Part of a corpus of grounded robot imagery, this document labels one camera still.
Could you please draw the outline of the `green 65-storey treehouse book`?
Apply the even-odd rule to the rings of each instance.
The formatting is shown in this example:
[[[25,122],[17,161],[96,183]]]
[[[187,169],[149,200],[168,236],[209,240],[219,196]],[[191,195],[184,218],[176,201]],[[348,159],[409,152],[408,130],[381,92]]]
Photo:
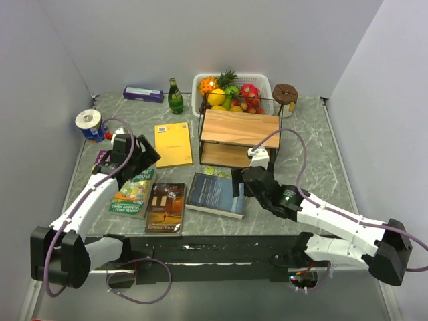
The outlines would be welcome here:
[[[216,177],[223,177],[223,178],[231,178],[231,173],[229,171],[221,171],[219,169],[216,169],[212,166],[206,166],[203,170],[203,173],[206,175],[216,176]]]

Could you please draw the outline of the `dark blue paperback book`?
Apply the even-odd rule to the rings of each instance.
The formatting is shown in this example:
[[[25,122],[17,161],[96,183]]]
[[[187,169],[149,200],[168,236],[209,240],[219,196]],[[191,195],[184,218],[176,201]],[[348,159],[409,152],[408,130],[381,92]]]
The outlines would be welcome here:
[[[195,173],[187,201],[187,209],[243,219],[245,212],[244,184],[238,185],[238,196],[233,196],[230,178]]]

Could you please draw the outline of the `brown Edward Tulane book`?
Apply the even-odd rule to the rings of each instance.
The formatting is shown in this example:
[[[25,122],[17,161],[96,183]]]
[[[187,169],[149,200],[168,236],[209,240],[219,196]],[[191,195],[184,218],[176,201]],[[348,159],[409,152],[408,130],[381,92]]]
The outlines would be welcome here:
[[[155,183],[150,194],[146,234],[179,235],[185,208],[184,183]]]

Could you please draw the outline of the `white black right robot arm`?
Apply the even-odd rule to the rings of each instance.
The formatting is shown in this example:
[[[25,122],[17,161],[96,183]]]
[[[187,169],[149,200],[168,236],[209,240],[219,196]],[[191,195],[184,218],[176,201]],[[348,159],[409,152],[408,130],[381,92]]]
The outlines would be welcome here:
[[[281,185],[263,167],[233,169],[233,196],[255,198],[273,215],[312,225],[328,237],[304,232],[290,257],[302,267],[312,261],[368,270],[391,286],[403,283],[413,247],[405,226],[396,219],[372,220],[323,202],[295,185]]]

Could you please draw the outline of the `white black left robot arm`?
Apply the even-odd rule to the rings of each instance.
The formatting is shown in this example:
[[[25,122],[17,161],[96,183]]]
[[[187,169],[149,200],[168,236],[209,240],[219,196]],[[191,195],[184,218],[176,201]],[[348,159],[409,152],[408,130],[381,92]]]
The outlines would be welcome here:
[[[123,185],[160,160],[144,135],[118,134],[113,147],[94,165],[78,198],[49,227],[36,227],[30,236],[30,272],[34,280],[79,288],[89,273],[111,263],[131,264],[129,238],[106,234],[86,244],[92,224]]]

